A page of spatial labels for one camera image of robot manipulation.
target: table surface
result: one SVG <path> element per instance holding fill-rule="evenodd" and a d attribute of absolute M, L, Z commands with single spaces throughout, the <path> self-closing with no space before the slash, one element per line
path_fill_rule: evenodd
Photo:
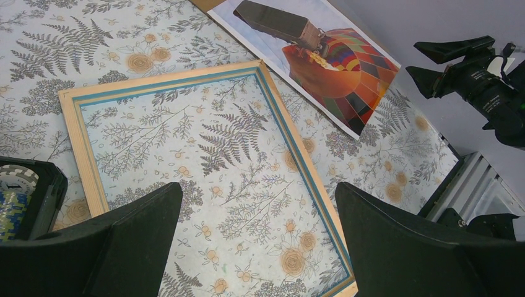
<path fill-rule="evenodd" d="M 51 161 L 63 170 L 69 186 L 56 230 L 90 218 L 58 90 L 254 59 L 189 1 L 1 0 L 0 15 L 0 155 Z M 162 63 L 139 59 L 140 54 L 156 53 L 164 54 Z M 274 78 L 332 199 L 337 183 L 348 181 L 417 213 L 457 162 L 396 81 L 356 141 Z M 147 185 L 116 187 L 130 196 L 151 191 Z M 201 224 L 187 223 L 191 228 Z M 206 242 L 198 239 L 188 238 L 187 244 L 205 250 Z M 244 274 L 239 277 L 234 270 L 201 273 L 197 282 L 202 289 L 194 291 L 195 296 L 267 296 L 263 289 L 270 290 L 268 294 L 285 290 L 284 282 L 261 288 L 264 282 L 250 277 L 254 288 L 247 293 L 245 286 L 233 285 L 245 282 Z M 173 271 L 168 277 L 187 272 Z M 163 283 L 163 294 L 175 296 L 166 289 L 168 283 Z M 297 279 L 292 283 L 299 286 Z M 305 288 L 301 296 L 315 295 L 316 290 Z"/>

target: leaf pattern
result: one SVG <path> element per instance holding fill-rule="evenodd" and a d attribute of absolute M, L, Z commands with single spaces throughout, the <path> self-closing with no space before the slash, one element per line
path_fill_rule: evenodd
<path fill-rule="evenodd" d="M 22 62 L 11 62 L 16 67 L 11 69 L 11 81 L 15 82 L 24 77 L 31 79 L 35 76 L 46 77 L 44 69 L 53 76 L 56 76 L 55 68 L 67 74 L 68 60 L 78 73 L 80 73 L 82 59 L 90 66 L 95 64 L 93 60 L 95 51 L 101 45 L 108 46 L 105 38 L 112 39 L 113 37 L 93 20 L 89 28 L 79 19 L 71 18 L 75 20 L 77 28 L 65 25 L 44 25 L 57 30 L 62 35 L 23 32 L 24 36 L 36 43 L 16 41 L 28 53 L 11 51 L 15 57 L 22 60 Z"/>
<path fill-rule="evenodd" d="M 164 272 L 162 275 L 162 284 L 158 293 L 159 297 L 177 297 L 187 296 L 195 297 L 192 287 L 200 288 L 202 283 L 197 277 L 190 277 L 182 268 L 174 262 L 176 267 L 176 277 Z"/>
<path fill-rule="evenodd" d="M 58 91 L 74 88 L 75 82 L 71 80 L 44 79 L 37 82 L 37 87 L 29 90 L 29 96 L 20 99 L 21 103 L 28 106 L 22 112 L 28 116 L 46 114 L 61 114 L 62 108 L 58 101 Z"/>
<path fill-rule="evenodd" d="M 90 217 L 59 90 L 255 58 L 189 1 L 7 0 L 0 11 L 0 33 L 24 44 L 0 49 L 0 65 L 11 69 L 11 78 L 0 79 L 0 155 L 52 161 L 62 169 L 68 190 L 55 230 Z M 59 49 L 61 38 L 66 43 Z M 154 55 L 157 49 L 165 61 Z M 147 63 L 130 64 L 134 54 Z M 332 199 L 337 183 L 350 181 L 418 212 L 456 162 L 395 85 L 360 140 L 353 140 L 272 75 Z M 159 296 L 318 296 L 347 276 L 256 89 L 252 78 L 237 77 L 81 110 L 111 209 L 170 181 L 183 187 Z M 218 146 L 200 135 L 227 139 L 221 135 L 226 126 L 247 137 L 248 147 L 225 146 L 233 164 L 219 156 L 227 169 L 205 176 L 201 157 L 211 155 L 201 146 Z M 297 256 L 293 249 L 303 233 L 315 235 L 315 248 L 301 254 L 305 268 L 297 277 L 286 275 L 280 256 L 270 254 L 290 248 Z"/>
<path fill-rule="evenodd" d="M 204 160 L 204 163 L 201 164 L 204 167 L 204 176 L 221 168 L 228 169 L 226 163 L 234 165 L 234 160 L 242 163 L 241 152 L 248 160 L 251 160 L 250 147 L 256 152 L 259 151 L 258 134 L 260 130 L 266 131 L 262 124 L 268 120 L 255 112 L 251 106 L 248 107 L 249 111 L 246 111 L 239 105 L 234 105 L 237 107 L 238 115 L 216 114 L 231 124 L 202 125 L 209 132 L 216 134 L 214 136 L 200 135 L 202 139 L 212 144 L 211 146 L 199 144 L 201 150 L 208 154 L 208 156 L 201 157 Z"/>

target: floral patterned paper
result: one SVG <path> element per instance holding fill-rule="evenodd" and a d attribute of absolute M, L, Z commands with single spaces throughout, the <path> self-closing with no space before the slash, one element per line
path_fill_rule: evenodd
<path fill-rule="evenodd" d="M 166 277 L 181 269 L 209 296 L 279 283 L 318 296 L 348 278 L 255 76 L 192 88 L 82 108 L 110 209 L 179 181 Z"/>

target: picture frame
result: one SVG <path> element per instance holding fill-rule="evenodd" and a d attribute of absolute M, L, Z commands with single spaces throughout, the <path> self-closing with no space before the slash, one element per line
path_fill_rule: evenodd
<path fill-rule="evenodd" d="M 82 109 L 86 106 L 108 103 L 126 98 L 179 90 L 195 85 L 209 84 L 237 77 L 253 76 L 267 103 L 280 134 L 291 153 L 297 170 L 313 199 L 319 217 L 322 219 L 334 248 L 337 251 L 348 277 L 339 282 L 322 296 L 353 296 L 357 292 L 350 257 L 345 246 L 344 234 L 337 212 L 330 201 L 315 166 L 308 156 L 302 139 L 280 98 L 270 72 L 262 60 L 214 66 L 205 69 L 176 72 L 155 77 L 124 80 L 108 84 L 62 90 L 58 93 L 69 138 L 85 191 L 92 217 L 110 211 L 105 188 L 99 172 L 93 147 Z"/>

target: poker chip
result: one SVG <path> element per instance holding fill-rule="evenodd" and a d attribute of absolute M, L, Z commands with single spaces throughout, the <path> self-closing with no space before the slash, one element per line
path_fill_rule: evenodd
<path fill-rule="evenodd" d="M 0 167 L 0 189 L 30 195 L 37 188 L 38 175 L 29 168 L 18 165 Z"/>
<path fill-rule="evenodd" d="M 36 174 L 36 172 L 24 166 L 15 165 L 15 164 L 8 164 L 8 165 L 0 166 L 0 172 L 12 172 L 12 171 L 23 174 L 30 179 L 34 179 L 35 181 L 38 181 L 38 174 Z"/>

